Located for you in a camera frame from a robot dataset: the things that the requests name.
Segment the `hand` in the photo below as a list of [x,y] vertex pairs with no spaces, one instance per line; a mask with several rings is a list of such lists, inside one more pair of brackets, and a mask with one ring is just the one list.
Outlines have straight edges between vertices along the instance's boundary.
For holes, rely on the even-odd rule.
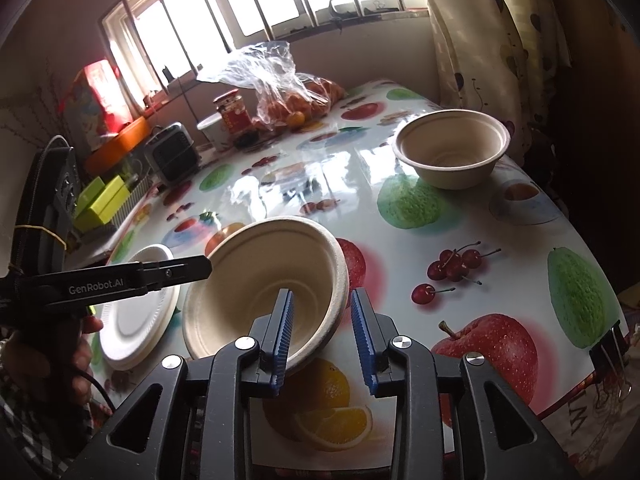
[[[91,334],[102,329],[102,321],[95,316],[87,316],[82,320],[82,333]],[[20,332],[14,332],[2,349],[2,364],[4,369],[25,392],[29,392],[29,378],[44,379],[49,376],[49,361],[43,354],[20,342]],[[78,348],[73,355],[72,363],[80,370],[93,375],[89,366],[92,352],[86,338],[82,336]],[[91,400],[91,383],[82,377],[74,377],[72,382],[73,394],[71,401],[75,404],[86,404]]]

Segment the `plastic bag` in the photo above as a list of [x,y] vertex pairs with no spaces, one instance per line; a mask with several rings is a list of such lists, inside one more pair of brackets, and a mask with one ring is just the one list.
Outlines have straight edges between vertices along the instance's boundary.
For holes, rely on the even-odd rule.
[[254,125],[260,129],[298,128],[326,115],[344,96],[344,90],[332,81],[296,74],[286,41],[249,45],[231,52],[224,61],[223,66],[200,72],[198,80],[254,88],[258,94]]

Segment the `white container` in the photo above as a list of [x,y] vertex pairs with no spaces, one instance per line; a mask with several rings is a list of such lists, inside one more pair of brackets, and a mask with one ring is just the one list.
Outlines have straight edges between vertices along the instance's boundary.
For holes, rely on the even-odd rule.
[[279,217],[231,235],[209,256],[209,278],[193,283],[184,303],[184,340],[194,359],[248,335],[273,310],[280,288],[293,292],[287,372],[303,367],[331,339],[349,299],[344,254],[320,224]]
[[217,152],[223,153],[233,147],[233,142],[229,130],[226,129],[225,121],[219,113],[210,115],[198,123],[197,128],[203,133],[207,140],[213,144]]
[[487,114],[440,110],[402,127],[392,147],[428,184],[466,189],[491,174],[510,140],[507,128]]

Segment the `patterned curtain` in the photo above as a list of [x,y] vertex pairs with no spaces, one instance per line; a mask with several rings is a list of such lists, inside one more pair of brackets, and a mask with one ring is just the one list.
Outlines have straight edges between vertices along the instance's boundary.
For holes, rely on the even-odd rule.
[[428,0],[440,100],[501,120],[520,165],[544,126],[568,49],[552,0]]

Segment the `stack of plates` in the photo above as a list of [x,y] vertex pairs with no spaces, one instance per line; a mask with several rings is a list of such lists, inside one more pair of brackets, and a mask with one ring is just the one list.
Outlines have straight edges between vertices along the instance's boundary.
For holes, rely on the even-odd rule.
[[[174,256],[164,245],[151,245],[130,262],[158,262]],[[180,285],[102,306],[102,354],[114,370],[130,370],[155,348],[174,314]]]

